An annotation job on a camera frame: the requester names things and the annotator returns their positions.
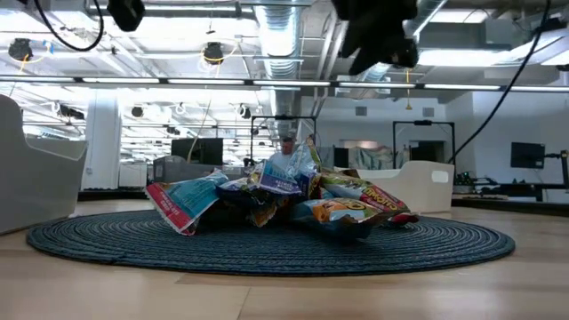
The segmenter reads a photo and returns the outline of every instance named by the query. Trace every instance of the white column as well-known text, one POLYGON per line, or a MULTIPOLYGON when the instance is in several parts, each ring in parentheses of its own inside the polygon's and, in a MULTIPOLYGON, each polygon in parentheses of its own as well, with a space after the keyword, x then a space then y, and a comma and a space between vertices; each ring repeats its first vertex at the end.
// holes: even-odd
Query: white column
POLYGON ((82 189, 118 188, 122 124, 116 90, 94 90, 87 113, 89 148, 82 189))

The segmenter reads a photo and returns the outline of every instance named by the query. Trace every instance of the cord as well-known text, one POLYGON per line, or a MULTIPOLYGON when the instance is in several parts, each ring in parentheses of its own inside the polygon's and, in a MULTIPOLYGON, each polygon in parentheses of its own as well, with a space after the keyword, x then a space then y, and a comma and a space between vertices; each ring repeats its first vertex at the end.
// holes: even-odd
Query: cord
MULTIPOLYGON (((544 184, 543 179, 541 178, 540 173, 537 171, 537 169, 533 169, 533 173, 535 173, 535 175, 537 176, 537 179, 540 181, 541 184, 544 184)), ((549 201, 549 193, 547 189, 543 189, 543 191, 545 191, 545 202, 549 201)))
MULTIPOLYGON (((217 72, 215 77, 217 78, 220 75, 221 64, 217 65, 217 72)), ((204 129, 205 119, 207 119, 207 115, 210 113, 210 107, 212 106, 212 95, 210 95, 210 101, 207 103, 207 109, 204 113, 204 119, 202 120, 202 124, 199 126, 199 130, 197 131, 196 137, 194 138, 194 143, 192 143, 192 148, 189 149, 188 153, 188 163, 191 160, 192 152, 194 152, 194 147, 196 146, 197 140, 199 139, 199 134, 202 133, 202 129, 204 129)))
MULTIPOLYGON (((21 62, 21 66, 20 66, 20 71, 18 71, 18 74, 21 74, 21 72, 24 70, 24 67, 26 67, 26 63, 28 63, 28 57, 29 57, 29 54, 26 54, 26 56, 24 57, 24 60, 19 61, 19 62, 21 62)), ((12 94, 14 93, 14 89, 16 89, 16 84, 17 84, 17 82, 14 82, 14 85, 12 86, 12 89, 10 90, 10 94, 8 95, 8 98, 12 97, 12 94)))
MULTIPOLYGON (((46 49, 47 49, 47 50, 45 51, 45 53, 50 53, 50 46, 49 46, 49 45, 46 46, 46 49)), ((30 63, 37 63, 37 62, 39 62, 39 61, 45 59, 45 56, 42 56, 42 57, 41 57, 40 59, 38 59, 38 60, 30 60, 30 61, 28 61, 28 55, 27 55, 27 54, 26 54, 26 57, 24 57, 24 60, 23 60, 23 61, 16 60, 16 59, 14 59, 14 58, 12 58, 12 57, 10 57, 10 58, 11 58, 12 60, 16 61, 16 62, 19 62, 19 63, 26 61, 26 64, 30 64, 30 63)))
POLYGON ((464 20, 462 21, 462 23, 466 22, 466 20, 468 20, 475 12, 477 11, 482 11, 484 13, 486 13, 486 15, 488 16, 488 18, 492 18, 492 14, 490 14, 486 9, 484 8, 476 8, 474 9, 471 13, 469 13, 469 15, 466 16, 466 18, 464 18, 464 20))
POLYGON ((496 107, 494 107, 494 109, 492 110, 492 112, 490 113, 490 115, 486 118, 486 120, 484 120, 484 122, 480 125, 480 127, 474 132, 472 133, 472 135, 466 140, 464 141, 464 143, 462 143, 461 147, 458 148, 456 150, 456 152, 454 152, 454 155, 451 156, 451 158, 448 160, 448 163, 452 163, 453 160, 456 158, 456 156, 470 143, 472 142, 473 139, 476 138, 476 136, 484 130, 484 128, 488 125, 488 123, 490 122, 490 120, 492 120, 492 118, 494 117, 494 115, 496 114, 496 111, 498 111, 498 109, 500 108, 501 104, 504 102, 504 100, 506 99, 506 96, 508 96, 508 93, 510 92, 510 90, 512 89, 512 87, 514 86, 514 84, 516 83, 516 80, 519 78, 519 76, 522 74, 522 71, 524 71, 525 65, 527 65, 527 62, 530 60, 530 58, 532 58, 533 52, 535 51, 535 48, 537 47, 537 44, 540 42, 540 38, 541 38, 541 32, 543 31, 543 26, 545 25, 546 20, 548 19, 549 16, 549 8, 551 7, 551 0, 546 0, 546 4, 545 4, 545 9, 543 10, 543 17, 541 17, 541 24, 540 26, 537 28, 537 33, 535 35, 535 39, 533 39, 533 44, 532 44, 532 48, 530 49, 530 51, 527 53, 527 55, 525 56, 524 61, 522 62, 522 64, 519 66, 519 69, 517 70, 516 74, 514 75, 514 77, 512 78, 512 80, 510 81, 510 83, 508 84, 508 87, 506 88, 506 90, 504 91, 504 93, 501 95, 500 99, 498 100, 498 103, 496 104, 496 107))
POLYGON ((93 0, 93 2, 95 3, 95 6, 97 7, 97 13, 99 14, 99 34, 97 35, 97 38, 95 39, 95 41, 91 45, 87 46, 86 48, 78 48, 78 47, 74 46, 73 44, 70 44, 67 41, 63 40, 63 38, 61 38, 61 36, 58 35, 57 32, 55 32, 55 30, 52 27, 52 24, 50 23, 50 21, 45 16, 44 9, 42 9, 42 6, 39 3, 39 0, 34 0, 34 3, 36 4, 36 8, 37 8, 37 11, 39 12, 39 15, 42 16, 42 20, 44 21, 45 26, 48 29, 50 29, 53 36, 55 36, 62 44, 65 44, 68 48, 73 49, 77 52, 88 52, 91 49, 93 49, 94 47, 96 47, 97 45, 99 45, 100 40, 102 39, 103 34, 105 33, 104 32, 105 31, 105 22, 103 20, 103 13, 99 7, 99 1, 93 0))

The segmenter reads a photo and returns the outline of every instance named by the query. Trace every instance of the ceiling light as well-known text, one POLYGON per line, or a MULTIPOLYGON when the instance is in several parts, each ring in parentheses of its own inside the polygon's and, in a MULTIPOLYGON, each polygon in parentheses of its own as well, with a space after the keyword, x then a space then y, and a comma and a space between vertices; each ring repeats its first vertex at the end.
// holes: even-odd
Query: ceiling light
POLYGON ((224 80, 224 79, 168 79, 170 84, 219 84, 219 85, 243 85, 244 80, 224 80))
POLYGON ((144 109, 141 107, 134 107, 131 110, 131 114, 134 117, 142 117, 144 116, 144 109))
POLYGON ((499 85, 471 85, 471 84, 425 84, 425 89, 498 91, 498 90, 500 90, 500 86, 499 85))
POLYGON ((327 87, 330 86, 328 81, 291 81, 291 80, 255 80, 255 85, 284 85, 284 86, 317 86, 327 87))
POLYGON ((440 67, 490 67, 503 58, 502 52, 487 50, 426 50, 418 64, 440 67))
POLYGON ((436 23, 482 23, 494 10, 443 9, 439 10, 430 22, 436 23))
POLYGON ((160 80, 157 78, 83 78, 86 83, 99 83, 99 84, 159 84, 160 80))
POLYGON ((559 53, 557 56, 542 62, 543 66, 564 66, 569 64, 569 50, 559 53))
MULTIPOLYGON (((539 52, 542 49, 545 49, 546 47, 550 46, 551 44, 555 43, 557 40, 561 39, 561 36, 550 36, 550 37, 545 37, 542 36, 540 38, 540 42, 537 44, 537 46, 535 47, 535 51, 534 52, 539 52)), ((525 56, 527 56, 527 53, 529 53, 530 49, 533 46, 533 40, 518 46, 517 48, 513 49, 512 51, 510 51, 508 53, 508 60, 509 61, 515 61, 515 60, 522 60, 525 58, 525 56)))
POLYGON ((413 89, 415 84, 340 82, 339 86, 348 88, 413 89))
POLYGON ((569 86, 556 87, 556 86, 528 86, 518 85, 513 86, 513 92, 569 92, 569 86))
POLYGON ((30 82, 30 83, 75 82, 75 80, 72 77, 68 76, 0 76, 0 81, 30 82))

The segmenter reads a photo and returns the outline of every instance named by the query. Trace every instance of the wall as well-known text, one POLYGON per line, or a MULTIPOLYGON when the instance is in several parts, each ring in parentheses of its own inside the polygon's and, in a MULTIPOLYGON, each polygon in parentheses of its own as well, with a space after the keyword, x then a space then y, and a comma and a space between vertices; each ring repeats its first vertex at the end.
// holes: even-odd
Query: wall
MULTIPOLYGON (((456 135, 456 148, 458 149, 462 143, 476 130, 473 93, 468 92, 459 98, 451 101, 446 106, 447 121, 454 122, 456 135)), ((464 148, 457 156, 456 171, 457 172, 473 172, 476 175, 476 157, 474 142, 464 148)), ((447 153, 447 159, 452 156, 452 151, 447 153)))
MULTIPOLYGON (((393 144, 392 122, 423 119, 422 108, 435 108, 433 121, 445 121, 445 105, 436 99, 411 99, 413 110, 406 110, 407 99, 352 100, 330 98, 322 107, 317 120, 317 145, 322 147, 341 146, 342 140, 372 140, 385 146, 393 144), (355 107, 367 107, 367 116, 356 116, 355 107)), ((312 108, 312 99, 302 100, 303 114, 307 116, 312 108)), ((410 140, 447 141, 445 148, 450 150, 450 127, 419 127, 409 124, 397 126, 397 148, 410 140)))
MULTIPOLYGON (((559 80, 551 85, 563 85, 559 80)), ((471 92, 446 106, 448 121, 456 123, 457 146, 488 117, 500 92, 471 92)), ((499 182, 562 183, 561 163, 547 159, 543 170, 510 168, 512 142, 543 143, 546 153, 569 149, 569 97, 560 93, 510 93, 485 129, 457 158, 457 171, 499 182)), ((564 190, 549 190, 550 202, 567 202, 564 190)))

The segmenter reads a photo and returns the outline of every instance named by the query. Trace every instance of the pile of snack bags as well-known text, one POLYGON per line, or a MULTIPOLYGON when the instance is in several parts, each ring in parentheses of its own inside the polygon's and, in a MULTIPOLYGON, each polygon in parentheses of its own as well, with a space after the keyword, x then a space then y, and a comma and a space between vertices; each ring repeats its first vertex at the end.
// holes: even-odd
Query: pile of snack bags
POLYGON ((322 168, 311 137, 285 170, 267 161, 239 180, 215 171, 195 180, 154 183, 146 191, 165 221, 186 236, 199 230, 200 219, 219 210, 257 227, 280 218, 346 239, 366 238, 379 225, 418 220, 401 200, 359 179, 355 171, 322 168))

